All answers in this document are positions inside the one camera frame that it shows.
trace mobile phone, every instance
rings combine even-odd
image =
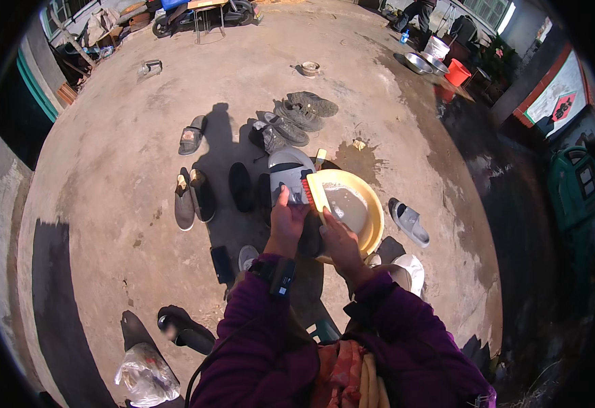
[[[214,264],[214,269],[216,270],[218,283],[227,284],[234,282],[234,271],[230,264],[230,256],[227,253],[227,248],[224,246],[210,248],[209,252],[211,253],[211,261]]]

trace purple jacket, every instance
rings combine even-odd
[[[192,395],[192,407],[291,407],[292,396],[318,373],[316,343],[292,353],[282,351],[288,300],[273,299],[267,282],[244,273],[247,275],[232,292],[218,325],[216,346],[251,319],[265,315],[214,355]],[[357,289],[356,300],[362,302],[390,285],[392,279],[387,272],[377,273]],[[429,304],[397,287],[378,307],[373,319],[379,337],[356,334],[354,338],[375,353],[378,371],[382,368],[382,372],[391,373],[399,394],[396,398],[403,406],[455,407],[459,405],[458,397],[480,394],[487,396],[481,406],[494,408],[495,390],[456,347]]]

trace cable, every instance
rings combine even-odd
[[[227,342],[233,338],[234,336],[236,336],[239,332],[241,332],[243,329],[245,329],[248,326],[251,326],[252,323],[258,321],[260,318],[265,317],[269,311],[273,310],[272,307],[269,307],[266,309],[266,311],[255,317],[254,319],[250,320],[249,322],[245,323],[243,326],[239,327],[238,329],[236,329],[234,332],[232,332],[232,334],[230,334],[229,336],[227,336],[221,344],[219,344],[218,346],[216,346],[216,348],[214,348],[211,353],[205,357],[205,359],[202,361],[202,363],[198,366],[198,368],[195,370],[195,372],[193,373],[193,375],[191,376],[191,380],[188,382],[188,386],[187,386],[187,395],[185,396],[185,400],[184,400],[184,408],[188,408],[190,401],[191,401],[191,392],[193,391],[193,383],[196,381],[196,378],[198,377],[198,374],[204,370],[205,368],[207,368],[207,363],[211,363],[211,360],[213,359],[213,355],[216,354],[216,352],[218,352],[218,350],[220,350],[222,348],[222,346],[224,346],[225,344],[227,344]]]

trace red bucket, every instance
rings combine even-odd
[[[472,74],[467,70],[456,58],[452,58],[449,63],[449,74],[445,74],[445,77],[454,86],[461,86],[463,81],[469,78]]]

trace purple sleeve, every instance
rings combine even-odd
[[[392,285],[388,272],[379,272],[355,291],[355,298],[362,302],[368,296]],[[396,287],[380,304],[373,315],[373,323],[380,338],[392,339],[418,356],[418,364],[427,366],[430,360],[438,366],[442,359],[450,380],[457,391],[465,395],[480,394],[488,398],[481,405],[494,407],[497,395],[474,363],[456,346],[454,337],[433,308],[411,292]]]
[[[216,352],[213,363],[200,375],[192,407],[289,407],[290,395],[303,385],[305,372],[281,369],[294,356],[278,358],[288,299],[273,298],[268,282],[250,272],[241,273],[246,275],[232,291],[214,347],[250,320],[258,320]]]

